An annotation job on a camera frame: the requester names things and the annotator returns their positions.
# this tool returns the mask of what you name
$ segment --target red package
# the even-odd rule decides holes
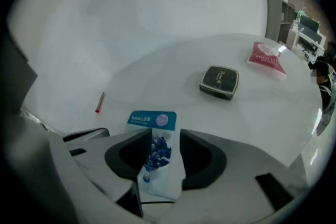
[[[247,63],[264,69],[265,72],[279,80],[287,78],[284,69],[280,64],[280,55],[277,49],[273,49],[264,43],[254,42],[253,51]]]

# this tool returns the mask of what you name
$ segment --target computer screen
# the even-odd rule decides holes
[[[311,19],[311,18],[309,18],[305,15],[302,15],[300,17],[300,24],[303,24],[304,26],[310,28],[314,32],[317,32],[317,30],[320,27],[320,24],[318,22],[314,21],[313,19]]]

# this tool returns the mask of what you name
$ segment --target blue package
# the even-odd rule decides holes
[[[133,111],[127,132],[152,128],[151,152],[138,174],[139,190],[162,196],[169,174],[175,134],[176,113],[167,111]]]

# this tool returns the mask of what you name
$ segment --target round table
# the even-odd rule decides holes
[[[281,50],[285,81],[247,64],[255,41]],[[199,81],[209,65],[239,71],[239,84],[231,101],[199,90]],[[116,135],[125,132],[134,110],[176,112],[171,158],[174,173],[169,175],[166,191],[171,198],[180,195],[185,176],[176,150],[180,129],[254,145],[289,166],[314,134],[322,108],[319,88],[312,83],[307,65],[280,44],[245,34],[199,38],[155,51],[118,72],[105,92],[100,113],[95,114],[94,109],[101,93],[80,116],[76,131],[106,127],[110,135]]]

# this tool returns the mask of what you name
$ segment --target plastic bag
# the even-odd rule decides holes
[[[264,43],[254,42],[253,51],[247,63],[258,67],[273,78],[285,80],[287,76],[280,64],[280,56],[281,52],[277,49],[273,49]]]
[[[175,137],[176,113],[168,111],[133,111],[126,131],[152,128],[151,152],[138,174],[139,190],[164,196]]]

